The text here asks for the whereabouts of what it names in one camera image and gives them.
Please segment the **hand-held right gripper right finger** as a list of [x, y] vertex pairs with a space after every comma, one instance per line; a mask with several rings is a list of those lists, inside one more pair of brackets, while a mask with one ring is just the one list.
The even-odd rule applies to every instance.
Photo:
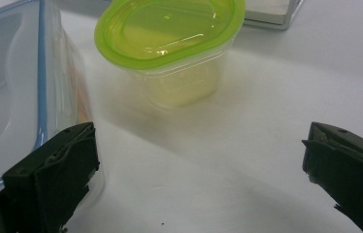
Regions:
[[363, 231], [363, 138], [314, 122], [303, 144], [303, 171], [336, 201], [336, 209]]

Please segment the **green plastic bowl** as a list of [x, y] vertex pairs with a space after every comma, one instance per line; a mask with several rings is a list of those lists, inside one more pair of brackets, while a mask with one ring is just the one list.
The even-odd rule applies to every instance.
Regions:
[[242, 27], [245, 0], [115, 0], [94, 31], [99, 52], [176, 108], [212, 94]]

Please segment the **white wire rack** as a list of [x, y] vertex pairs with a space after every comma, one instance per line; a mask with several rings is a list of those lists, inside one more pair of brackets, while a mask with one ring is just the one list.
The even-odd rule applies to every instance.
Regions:
[[245, 0], [245, 26], [287, 30], [304, 0]]

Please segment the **clear container with blue-rimmed lid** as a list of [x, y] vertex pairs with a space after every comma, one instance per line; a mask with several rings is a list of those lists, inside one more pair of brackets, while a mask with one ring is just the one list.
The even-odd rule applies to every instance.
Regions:
[[0, 7], [0, 189], [31, 151], [91, 119], [83, 59], [54, 1]]

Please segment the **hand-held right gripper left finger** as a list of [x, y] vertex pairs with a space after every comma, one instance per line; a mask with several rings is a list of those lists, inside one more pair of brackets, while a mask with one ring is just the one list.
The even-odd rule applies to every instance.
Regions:
[[59, 233], [89, 192], [99, 166], [95, 127], [86, 122], [62, 130], [5, 172], [18, 233]]

